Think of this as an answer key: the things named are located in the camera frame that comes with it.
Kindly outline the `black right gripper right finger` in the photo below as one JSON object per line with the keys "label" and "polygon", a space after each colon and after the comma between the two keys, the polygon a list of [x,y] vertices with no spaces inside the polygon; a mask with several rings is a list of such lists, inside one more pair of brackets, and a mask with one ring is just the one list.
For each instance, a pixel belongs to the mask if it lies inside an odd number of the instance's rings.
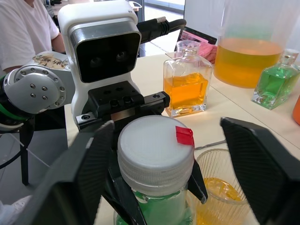
{"label": "black right gripper right finger", "polygon": [[222,117],[237,180],[261,225],[300,223],[300,162],[266,128]]}

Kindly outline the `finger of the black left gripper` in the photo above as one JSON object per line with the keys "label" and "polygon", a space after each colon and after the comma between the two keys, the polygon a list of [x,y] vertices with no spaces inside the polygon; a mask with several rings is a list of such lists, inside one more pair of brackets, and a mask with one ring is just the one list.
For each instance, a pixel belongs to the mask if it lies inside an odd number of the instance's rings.
{"label": "finger of the black left gripper", "polygon": [[192,173],[188,180],[188,190],[201,202],[206,203],[208,193],[204,184],[201,169],[196,160],[194,160]]}
{"label": "finger of the black left gripper", "polygon": [[110,151],[108,174],[103,197],[128,225],[147,224],[131,187],[124,181],[116,151]]}

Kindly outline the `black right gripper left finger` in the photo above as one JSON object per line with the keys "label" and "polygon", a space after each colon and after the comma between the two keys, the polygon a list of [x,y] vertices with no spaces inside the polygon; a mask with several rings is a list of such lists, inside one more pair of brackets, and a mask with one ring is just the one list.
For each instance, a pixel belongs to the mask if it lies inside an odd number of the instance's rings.
{"label": "black right gripper left finger", "polygon": [[104,193],[114,122],[80,131],[51,166],[17,225],[92,225]]}

